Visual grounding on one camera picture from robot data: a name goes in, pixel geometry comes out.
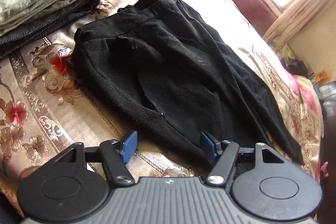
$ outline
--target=floral bedspread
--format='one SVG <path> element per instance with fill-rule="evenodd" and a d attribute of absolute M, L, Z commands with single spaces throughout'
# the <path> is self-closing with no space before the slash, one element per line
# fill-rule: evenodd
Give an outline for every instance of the floral bedspread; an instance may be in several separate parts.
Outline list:
<path fill-rule="evenodd" d="M 303 169 L 315 176 L 323 122 L 310 82 L 283 69 L 230 0 L 183 1 L 197 10 L 267 83 L 285 125 L 302 147 Z M 92 14 L 0 60 L 0 189 L 18 211 L 16 187 L 20 179 L 74 142 L 97 146 L 104 140 L 120 139 L 132 129 L 124 117 L 112 112 L 81 86 L 81 79 L 71 69 L 71 54 L 78 27 L 136 2 L 101 0 Z M 103 173 L 99 164 L 92 164 L 91 168 Z M 140 138 L 128 169 L 136 179 L 193 176 L 202 172 L 197 163 L 184 162 L 168 147 L 159 148 L 144 138 Z"/>

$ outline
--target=round pad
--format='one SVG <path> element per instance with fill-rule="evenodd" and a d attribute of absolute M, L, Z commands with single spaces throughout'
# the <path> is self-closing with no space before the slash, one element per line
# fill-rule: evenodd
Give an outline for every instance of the round pad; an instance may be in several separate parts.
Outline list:
<path fill-rule="evenodd" d="M 68 199 L 80 190 L 80 182 L 70 177 L 58 177 L 46 180 L 41 187 L 42 194 L 51 199 Z"/>
<path fill-rule="evenodd" d="M 299 186 L 295 181 L 282 177 L 264 179 L 259 187 L 264 195 L 275 199 L 292 198 L 299 191 Z"/>
<path fill-rule="evenodd" d="M 26 217 L 43 223 L 70 223 L 96 211 L 109 192 L 108 183 L 86 169 L 81 143 L 71 145 L 21 180 L 17 199 Z"/>
<path fill-rule="evenodd" d="M 244 211 L 268 221 L 290 222 L 312 214 L 322 199 L 319 183 L 272 148 L 263 150 L 256 146 L 255 168 L 236 178 L 232 198 Z"/>

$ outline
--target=black pants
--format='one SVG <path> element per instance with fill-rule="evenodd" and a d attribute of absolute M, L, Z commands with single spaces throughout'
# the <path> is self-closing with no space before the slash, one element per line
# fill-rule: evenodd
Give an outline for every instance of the black pants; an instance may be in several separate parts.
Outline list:
<path fill-rule="evenodd" d="M 182 0 L 139 0 L 75 34 L 73 65 L 106 104 L 165 147 L 202 157 L 201 132 L 243 147 L 268 140 L 295 161 L 267 85 Z"/>

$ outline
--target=gray plastic device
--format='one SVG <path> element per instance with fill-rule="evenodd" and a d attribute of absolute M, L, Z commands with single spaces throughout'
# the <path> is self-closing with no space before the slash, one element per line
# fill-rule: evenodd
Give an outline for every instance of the gray plastic device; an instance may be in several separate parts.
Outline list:
<path fill-rule="evenodd" d="M 240 148 L 204 134 L 201 146 L 215 163 L 209 175 L 141 177 L 125 167 L 137 147 L 136 132 L 122 143 L 75 143 L 21 181 L 22 224 L 316 224 L 319 183 L 263 143 Z M 237 162 L 254 168 L 234 178 Z M 106 180 L 86 169 L 102 162 Z"/>

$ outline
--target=wall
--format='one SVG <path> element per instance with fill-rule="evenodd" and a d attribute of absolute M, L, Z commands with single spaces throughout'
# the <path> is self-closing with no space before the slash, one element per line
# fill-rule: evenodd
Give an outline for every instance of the wall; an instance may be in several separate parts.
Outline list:
<path fill-rule="evenodd" d="M 331 1 L 322 15 L 305 26 L 288 45 L 315 73 L 325 69 L 330 81 L 335 81 L 336 0 Z"/>

